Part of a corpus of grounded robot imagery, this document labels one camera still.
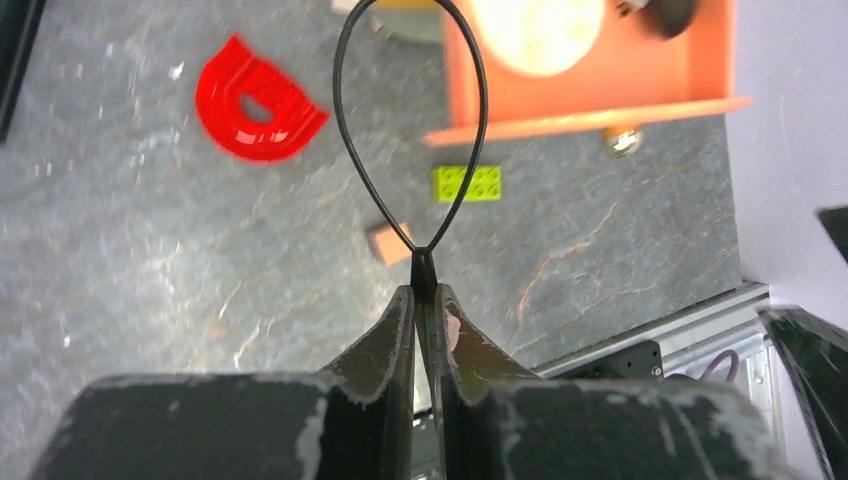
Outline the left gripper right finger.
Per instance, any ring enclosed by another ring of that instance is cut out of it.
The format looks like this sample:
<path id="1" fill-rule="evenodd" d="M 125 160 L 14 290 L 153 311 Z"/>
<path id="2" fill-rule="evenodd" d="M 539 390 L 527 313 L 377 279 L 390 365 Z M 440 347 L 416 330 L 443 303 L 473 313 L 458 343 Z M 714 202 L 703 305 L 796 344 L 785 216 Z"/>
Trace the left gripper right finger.
<path id="1" fill-rule="evenodd" d="M 436 289 L 433 371 L 447 479 L 785 479 L 748 398 L 695 380 L 544 380 Z"/>

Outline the red plastic arch toy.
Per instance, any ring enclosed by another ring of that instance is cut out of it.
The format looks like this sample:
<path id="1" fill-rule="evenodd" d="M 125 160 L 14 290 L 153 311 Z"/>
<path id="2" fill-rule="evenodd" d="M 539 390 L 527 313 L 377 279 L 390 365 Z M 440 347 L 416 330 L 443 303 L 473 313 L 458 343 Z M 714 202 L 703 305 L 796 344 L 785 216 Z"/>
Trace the red plastic arch toy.
<path id="1" fill-rule="evenodd" d="M 237 34 L 202 68 L 194 102 L 208 136 L 249 162 L 289 159 L 329 118 L 328 111 Z"/>

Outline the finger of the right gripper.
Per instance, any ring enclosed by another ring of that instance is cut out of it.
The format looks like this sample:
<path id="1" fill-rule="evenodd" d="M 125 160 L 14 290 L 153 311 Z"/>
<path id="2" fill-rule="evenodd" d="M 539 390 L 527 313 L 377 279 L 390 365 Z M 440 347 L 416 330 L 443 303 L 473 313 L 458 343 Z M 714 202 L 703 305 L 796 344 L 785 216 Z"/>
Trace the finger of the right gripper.
<path id="1" fill-rule="evenodd" d="M 758 311 L 787 369 L 827 479 L 847 477 L 847 332 L 794 308 Z"/>
<path id="2" fill-rule="evenodd" d="M 848 262 L 848 207 L 832 206 L 816 210 L 816 216 L 845 263 Z"/>

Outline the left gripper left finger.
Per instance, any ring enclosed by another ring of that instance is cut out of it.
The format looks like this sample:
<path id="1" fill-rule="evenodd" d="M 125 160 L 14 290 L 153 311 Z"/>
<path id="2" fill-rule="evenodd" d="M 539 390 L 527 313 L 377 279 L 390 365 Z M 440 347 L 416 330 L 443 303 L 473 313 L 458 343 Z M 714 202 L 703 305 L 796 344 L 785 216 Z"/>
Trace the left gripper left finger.
<path id="1" fill-rule="evenodd" d="M 136 374 L 87 386 L 34 479 L 407 479 L 413 293 L 314 373 Z"/>

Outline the round pink powder compact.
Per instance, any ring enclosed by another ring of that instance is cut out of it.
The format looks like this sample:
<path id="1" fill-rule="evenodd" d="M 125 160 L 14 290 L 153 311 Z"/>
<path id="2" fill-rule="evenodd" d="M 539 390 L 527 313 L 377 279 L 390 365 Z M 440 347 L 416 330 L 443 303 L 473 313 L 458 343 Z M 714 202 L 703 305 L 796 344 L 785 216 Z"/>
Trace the round pink powder compact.
<path id="1" fill-rule="evenodd" d="M 607 11 L 602 0 L 480 0 L 469 7 L 495 58 L 531 77 L 577 64 L 599 37 Z"/>

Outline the black makeup brush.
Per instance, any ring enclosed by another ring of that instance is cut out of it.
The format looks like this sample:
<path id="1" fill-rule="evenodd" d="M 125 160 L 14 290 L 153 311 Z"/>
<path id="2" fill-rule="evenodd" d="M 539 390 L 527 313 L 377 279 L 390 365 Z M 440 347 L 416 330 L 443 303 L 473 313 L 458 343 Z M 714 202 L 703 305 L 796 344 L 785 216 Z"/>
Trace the black makeup brush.
<path id="1" fill-rule="evenodd" d="M 620 17 L 641 15 L 665 39 L 685 32 L 692 25 L 699 6 L 696 0 L 618 0 L 613 4 Z"/>

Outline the round drawer organizer box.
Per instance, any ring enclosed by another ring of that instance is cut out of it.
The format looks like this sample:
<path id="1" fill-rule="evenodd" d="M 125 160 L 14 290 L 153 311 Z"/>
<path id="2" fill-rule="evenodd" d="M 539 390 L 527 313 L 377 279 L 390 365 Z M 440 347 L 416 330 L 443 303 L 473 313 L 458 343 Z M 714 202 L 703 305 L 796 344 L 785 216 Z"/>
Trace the round drawer organizer box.
<path id="1" fill-rule="evenodd" d="M 751 100 L 734 93 L 737 4 L 698 1 L 691 24 L 661 38 L 648 17 L 611 7 L 588 53 L 562 73 L 510 69 L 485 40 L 472 4 L 457 8 L 473 30 L 488 85 L 489 141 L 627 127 L 725 114 Z"/>

